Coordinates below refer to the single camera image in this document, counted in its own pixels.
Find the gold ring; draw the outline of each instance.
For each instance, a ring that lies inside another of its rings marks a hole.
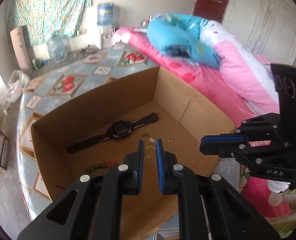
[[[152,149],[155,151],[155,153],[154,153],[152,156],[148,156],[148,155],[146,154],[146,150],[147,150],[148,148],[152,148]],[[145,148],[145,155],[146,155],[147,158],[152,158],[152,157],[154,157],[154,156],[156,155],[156,148],[155,148],[155,147],[152,147],[152,146],[147,146],[147,147]]]

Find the gray concrete floor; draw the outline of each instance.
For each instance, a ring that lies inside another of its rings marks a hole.
[[[16,127],[19,106],[20,99],[11,106],[8,115],[0,108],[0,129],[10,140],[5,142],[2,156],[2,164],[7,170],[0,171],[0,225],[13,240],[30,223],[17,172]]]

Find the patterned tablecloth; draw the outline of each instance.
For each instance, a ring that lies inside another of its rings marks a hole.
[[[61,68],[32,79],[29,86],[24,89],[21,99],[17,126],[17,162],[24,201],[32,220],[51,203],[51,200],[34,157],[30,126],[58,106],[87,91],[114,79],[157,67],[153,61],[122,43],[101,50],[93,56],[82,59],[76,57],[65,63],[61,63]],[[245,177],[241,175],[247,171],[233,158],[222,159],[217,172],[238,190],[242,189],[246,182]],[[176,215],[147,239],[178,239],[178,227]]]

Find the red polka dot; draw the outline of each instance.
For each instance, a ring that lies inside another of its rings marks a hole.
[[[169,66],[171,68],[180,68],[181,67],[181,64],[178,63],[178,62],[172,62],[172,63],[169,64]]]
[[[183,75],[183,80],[190,83],[192,81],[194,81],[196,78],[196,76],[194,74],[191,73],[186,73],[185,75]]]

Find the white wardrobe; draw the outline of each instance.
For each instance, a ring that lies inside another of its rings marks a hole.
[[[253,53],[291,65],[296,58],[292,0],[229,0],[222,22]]]

